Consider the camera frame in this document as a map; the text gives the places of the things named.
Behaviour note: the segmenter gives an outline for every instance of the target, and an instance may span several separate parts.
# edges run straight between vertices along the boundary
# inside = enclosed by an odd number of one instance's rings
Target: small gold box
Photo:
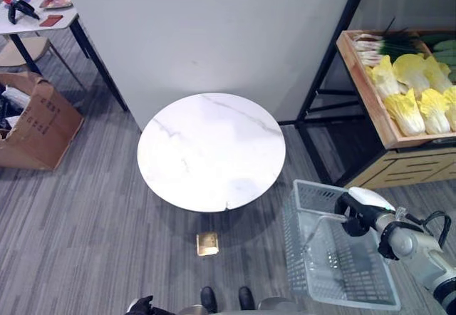
[[[197,234],[197,254],[209,256],[219,253],[219,238],[216,232],[205,232]]]

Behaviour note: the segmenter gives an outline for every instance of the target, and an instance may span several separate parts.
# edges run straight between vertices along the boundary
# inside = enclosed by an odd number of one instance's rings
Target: wooden crate
[[[456,178],[456,148],[388,151],[346,187],[395,187]]]
[[[368,77],[364,65],[355,50],[352,38],[360,33],[381,34],[380,31],[343,31],[337,40],[337,47],[342,59],[353,79],[358,93],[364,102],[378,136],[386,149],[409,148],[422,145],[431,140],[441,138],[456,138],[456,133],[443,133],[438,135],[416,135],[412,137],[404,136],[396,123],[388,115],[380,96],[375,91],[373,82]],[[419,43],[419,48],[426,56],[431,55],[430,50],[424,43]]]

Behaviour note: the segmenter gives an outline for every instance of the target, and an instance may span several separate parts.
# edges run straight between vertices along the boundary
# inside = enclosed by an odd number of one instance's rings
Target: person's feet
[[[239,289],[239,304],[241,305],[241,310],[255,310],[255,300],[247,286]]]
[[[217,313],[217,301],[210,286],[205,286],[201,289],[201,305],[206,308],[209,314]]]

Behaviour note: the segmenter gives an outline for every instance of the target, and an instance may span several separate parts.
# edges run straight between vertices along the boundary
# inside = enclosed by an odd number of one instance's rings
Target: white marble tabletop
[[[196,212],[255,200],[276,181],[284,160],[284,136],[274,118],[250,100],[223,93],[168,105],[138,144],[138,164],[150,189]]]

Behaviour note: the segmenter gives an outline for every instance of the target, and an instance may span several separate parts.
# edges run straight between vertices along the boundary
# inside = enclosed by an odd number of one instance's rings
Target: white wall
[[[346,2],[73,1],[141,128],[167,104],[205,91],[295,119]],[[397,26],[444,25],[454,22],[450,1],[363,0],[353,23],[383,27],[395,14]]]

